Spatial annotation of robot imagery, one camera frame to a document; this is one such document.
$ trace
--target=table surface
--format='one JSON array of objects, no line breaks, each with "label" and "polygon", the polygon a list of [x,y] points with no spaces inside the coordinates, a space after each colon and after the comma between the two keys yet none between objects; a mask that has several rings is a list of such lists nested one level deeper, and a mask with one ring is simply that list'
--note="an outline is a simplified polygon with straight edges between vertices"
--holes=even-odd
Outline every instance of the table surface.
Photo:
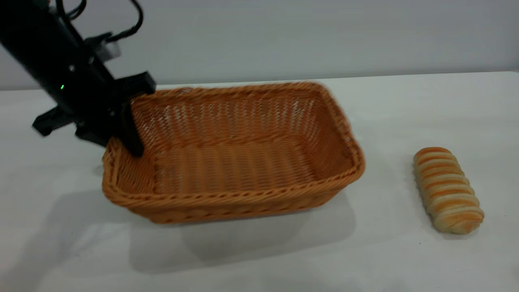
[{"label": "table surface", "polygon": [[[106,200],[104,150],[74,127],[32,130],[43,91],[0,92],[0,291],[518,291],[519,74],[317,81],[351,121],[362,178],[312,211],[181,225]],[[435,145],[485,211],[469,235],[422,207],[412,158]]]}]

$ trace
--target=striped bread roll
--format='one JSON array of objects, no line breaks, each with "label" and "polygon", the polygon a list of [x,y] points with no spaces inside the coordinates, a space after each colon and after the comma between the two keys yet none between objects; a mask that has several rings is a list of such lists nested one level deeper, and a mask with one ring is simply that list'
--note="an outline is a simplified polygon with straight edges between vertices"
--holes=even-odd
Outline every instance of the striped bread roll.
[{"label": "striped bread roll", "polygon": [[414,157],[422,200],[433,225],[441,232],[467,234],[485,217],[452,153],[444,148],[424,148]]}]

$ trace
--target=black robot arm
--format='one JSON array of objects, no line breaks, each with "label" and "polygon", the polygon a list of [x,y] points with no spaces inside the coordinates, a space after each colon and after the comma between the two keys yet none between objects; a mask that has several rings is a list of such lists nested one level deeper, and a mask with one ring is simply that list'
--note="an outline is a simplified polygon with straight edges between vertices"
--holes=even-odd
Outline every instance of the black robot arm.
[{"label": "black robot arm", "polygon": [[56,8],[47,0],[4,0],[0,8],[0,43],[58,104],[38,116],[33,127],[43,136],[75,123],[76,136],[106,146],[117,137],[135,156],[142,156],[130,100],[155,91],[147,73],[114,79],[103,62],[117,56],[115,41],[136,32],[139,22],[117,35],[105,33],[85,40],[71,24],[86,0],[69,13],[62,0]]}]

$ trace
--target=gray wall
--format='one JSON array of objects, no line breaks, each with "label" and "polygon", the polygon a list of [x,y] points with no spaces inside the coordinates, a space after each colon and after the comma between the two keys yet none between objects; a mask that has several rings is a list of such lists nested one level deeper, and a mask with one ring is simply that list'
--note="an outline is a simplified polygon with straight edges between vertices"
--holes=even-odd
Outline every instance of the gray wall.
[{"label": "gray wall", "polygon": [[[79,0],[65,0],[73,7]],[[160,84],[519,67],[518,0],[141,0],[116,76]],[[84,37],[134,24],[128,0],[89,0]],[[34,87],[0,49],[0,88]]]}]

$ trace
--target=woven basket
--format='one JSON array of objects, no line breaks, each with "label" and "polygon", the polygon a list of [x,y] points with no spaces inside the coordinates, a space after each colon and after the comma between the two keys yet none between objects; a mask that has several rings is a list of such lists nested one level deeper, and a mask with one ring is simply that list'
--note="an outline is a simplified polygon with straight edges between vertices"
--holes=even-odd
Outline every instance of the woven basket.
[{"label": "woven basket", "polygon": [[160,90],[132,111],[144,155],[110,140],[103,191],[155,223],[318,207],[364,171],[345,116],[318,84]]}]

